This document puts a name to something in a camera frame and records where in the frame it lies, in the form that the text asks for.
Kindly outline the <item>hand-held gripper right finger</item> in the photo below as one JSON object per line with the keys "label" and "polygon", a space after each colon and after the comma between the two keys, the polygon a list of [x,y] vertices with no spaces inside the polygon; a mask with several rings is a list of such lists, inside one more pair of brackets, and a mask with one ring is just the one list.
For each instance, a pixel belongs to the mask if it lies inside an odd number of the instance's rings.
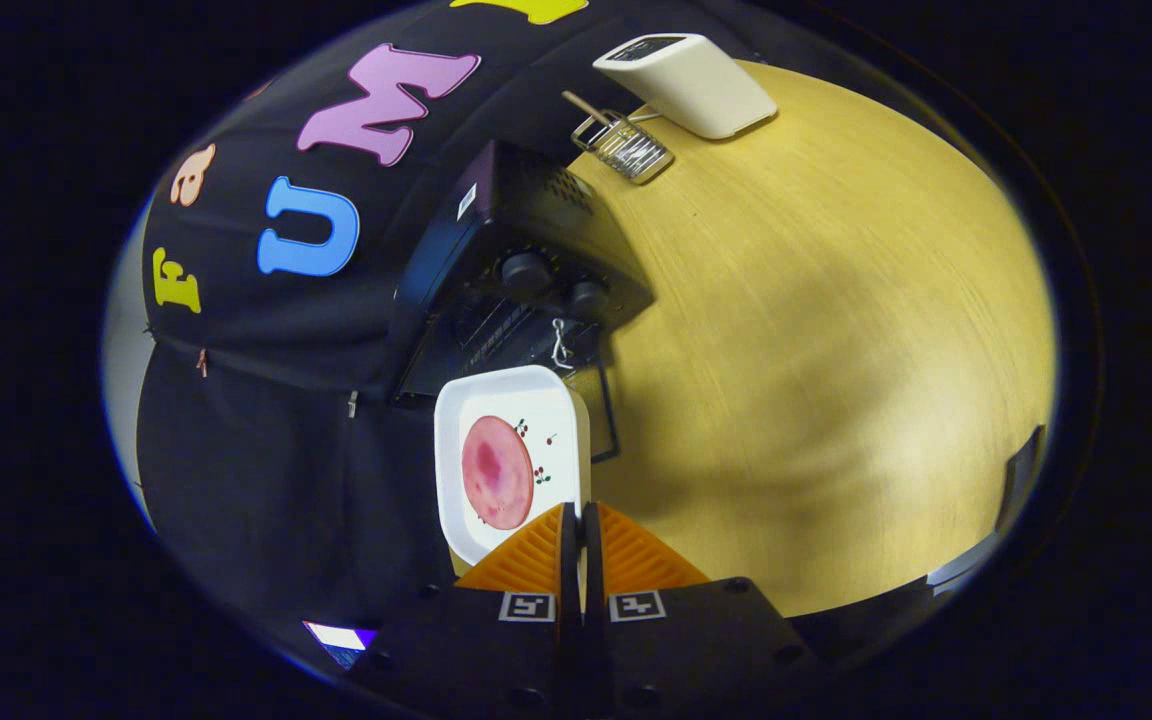
{"label": "hand-held gripper right finger", "polygon": [[817,683],[817,653],[755,579],[710,579],[605,503],[584,535],[588,719],[770,719]]}

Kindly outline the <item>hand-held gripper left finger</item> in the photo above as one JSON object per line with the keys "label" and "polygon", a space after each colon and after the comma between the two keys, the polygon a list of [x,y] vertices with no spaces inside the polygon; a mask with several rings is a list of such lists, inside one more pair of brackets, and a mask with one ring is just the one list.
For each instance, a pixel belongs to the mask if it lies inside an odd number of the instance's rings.
{"label": "hand-held gripper left finger", "polygon": [[422,588],[367,647],[367,691],[424,719],[571,717],[579,529],[558,503],[456,583]]}

